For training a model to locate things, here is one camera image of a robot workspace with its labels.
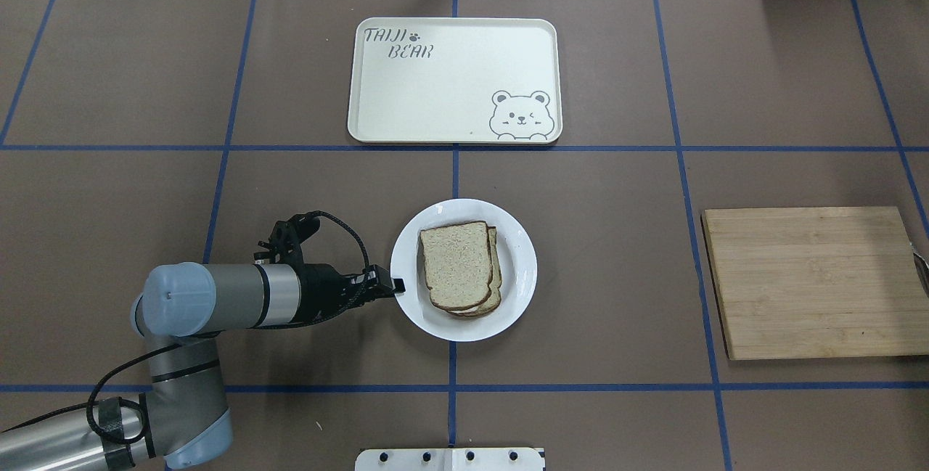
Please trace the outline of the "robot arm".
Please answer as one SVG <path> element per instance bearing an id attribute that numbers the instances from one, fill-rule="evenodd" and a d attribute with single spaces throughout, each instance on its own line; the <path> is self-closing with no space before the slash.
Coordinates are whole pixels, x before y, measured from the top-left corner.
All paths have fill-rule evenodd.
<path id="1" fill-rule="evenodd" d="M 315 325 L 380 298 L 401 279 L 381 266 L 342 275 L 328 265 L 156 267 L 133 306 L 152 388 L 136 398 L 100 398 L 24 422 L 2 434 L 4 470 L 130 470 L 165 460 L 186 469 L 232 444 L 232 413 L 218 335 Z"/>

